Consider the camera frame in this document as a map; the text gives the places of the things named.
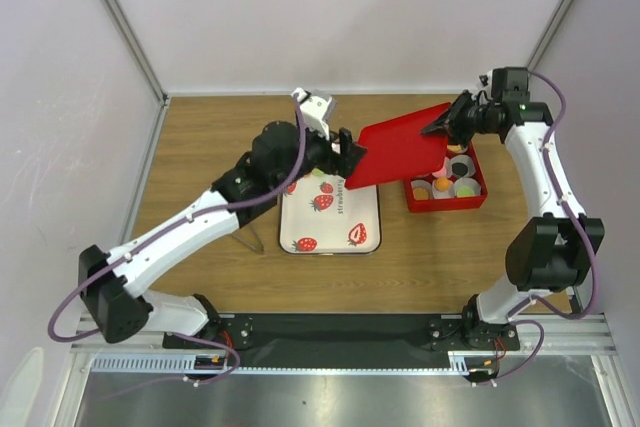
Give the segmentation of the red cookie box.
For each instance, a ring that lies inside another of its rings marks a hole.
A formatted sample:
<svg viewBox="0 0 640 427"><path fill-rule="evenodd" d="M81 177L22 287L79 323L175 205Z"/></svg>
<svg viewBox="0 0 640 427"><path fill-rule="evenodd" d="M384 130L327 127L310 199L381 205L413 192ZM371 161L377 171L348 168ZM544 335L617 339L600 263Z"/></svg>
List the red cookie box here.
<svg viewBox="0 0 640 427"><path fill-rule="evenodd" d="M449 145L439 171L404 180L403 188L411 213L477 209L488 196L472 144Z"/></svg>

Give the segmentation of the black cookie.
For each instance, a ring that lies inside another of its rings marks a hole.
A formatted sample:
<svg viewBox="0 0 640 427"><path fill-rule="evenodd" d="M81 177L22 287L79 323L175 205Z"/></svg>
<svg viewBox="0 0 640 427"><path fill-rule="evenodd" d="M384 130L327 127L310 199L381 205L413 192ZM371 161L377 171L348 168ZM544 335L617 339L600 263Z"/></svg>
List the black cookie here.
<svg viewBox="0 0 640 427"><path fill-rule="evenodd" d="M462 162L455 162L451 164L452 174L458 178L465 177L469 173L469 167Z"/></svg>

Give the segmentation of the metal serving tongs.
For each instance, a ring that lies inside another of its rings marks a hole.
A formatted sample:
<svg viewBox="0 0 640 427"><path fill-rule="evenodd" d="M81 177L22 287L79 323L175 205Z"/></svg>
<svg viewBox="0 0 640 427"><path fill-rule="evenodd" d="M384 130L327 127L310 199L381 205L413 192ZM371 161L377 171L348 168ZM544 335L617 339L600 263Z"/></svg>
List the metal serving tongs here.
<svg viewBox="0 0 640 427"><path fill-rule="evenodd" d="M239 229L231 237L258 255L265 253L264 243L252 225Z"/></svg>

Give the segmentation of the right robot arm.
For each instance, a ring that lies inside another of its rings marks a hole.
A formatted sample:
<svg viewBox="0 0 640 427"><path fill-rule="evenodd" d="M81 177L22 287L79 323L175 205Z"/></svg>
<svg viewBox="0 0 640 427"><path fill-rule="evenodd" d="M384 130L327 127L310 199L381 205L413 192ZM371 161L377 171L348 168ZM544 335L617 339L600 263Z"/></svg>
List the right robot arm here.
<svg viewBox="0 0 640 427"><path fill-rule="evenodd" d="M526 198L529 220L507 248L504 276L462 311L459 335L471 348L482 349L496 333L514 330L527 307L581 285L596 270L604 225L571 192L556 150L556 122L545 103L511 88L493 92L486 102L465 91L422 130L462 146L476 134L498 135Z"/></svg>

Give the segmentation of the orange swirl cookie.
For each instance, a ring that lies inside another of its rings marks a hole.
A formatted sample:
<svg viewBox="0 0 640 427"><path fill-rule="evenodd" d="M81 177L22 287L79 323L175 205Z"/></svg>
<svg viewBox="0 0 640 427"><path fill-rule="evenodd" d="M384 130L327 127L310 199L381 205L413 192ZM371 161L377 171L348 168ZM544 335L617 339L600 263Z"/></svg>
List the orange swirl cookie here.
<svg viewBox="0 0 640 427"><path fill-rule="evenodd" d="M451 181L446 177L436 178L432 186L438 192L447 192L450 189Z"/></svg>

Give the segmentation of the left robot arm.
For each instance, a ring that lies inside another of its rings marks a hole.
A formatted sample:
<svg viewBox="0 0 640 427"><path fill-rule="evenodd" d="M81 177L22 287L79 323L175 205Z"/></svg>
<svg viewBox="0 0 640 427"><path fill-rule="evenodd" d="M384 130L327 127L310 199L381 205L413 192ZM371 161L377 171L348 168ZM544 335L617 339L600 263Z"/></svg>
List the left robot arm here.
<svg viewBox="0 0 640 427"><path fill-rule="evenodd" d="M85 249L79 257L80 297L104 340L115 344L151 331L185 335L198 347L213 345L220 317L204 296L163 294L151 285L202 247L275 207L280 193L313 169L348 178L365 153L347 129L322 136L272 122L183 211L108 252Z"/></svg>

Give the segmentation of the red box lid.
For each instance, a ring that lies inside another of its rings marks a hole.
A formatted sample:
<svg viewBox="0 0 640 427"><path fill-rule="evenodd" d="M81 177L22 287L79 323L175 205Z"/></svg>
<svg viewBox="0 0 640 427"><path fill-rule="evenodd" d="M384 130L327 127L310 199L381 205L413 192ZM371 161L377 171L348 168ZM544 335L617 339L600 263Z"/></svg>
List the red box lid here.
<svg viewBox="0 0 640 427"><path fill-rule="evenodd" d="M367 152L346 180L346 188L355 190L438 171L445 162L447 137L422 135L421 131L449 106L443 103L365 127L357 143Z"/></svg>

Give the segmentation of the green cookie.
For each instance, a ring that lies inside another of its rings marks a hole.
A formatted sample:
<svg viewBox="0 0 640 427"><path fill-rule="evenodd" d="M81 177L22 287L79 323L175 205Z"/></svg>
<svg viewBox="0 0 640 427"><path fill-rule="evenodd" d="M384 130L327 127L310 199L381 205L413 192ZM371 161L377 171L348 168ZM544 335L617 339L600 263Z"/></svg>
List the green cookie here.
<svg viewBox="0 0 640 427"><path fill-rule="evenodd" d="M456 196L458 198L474 197L476 193L473 188L463 185L456 190Z"/></svg>

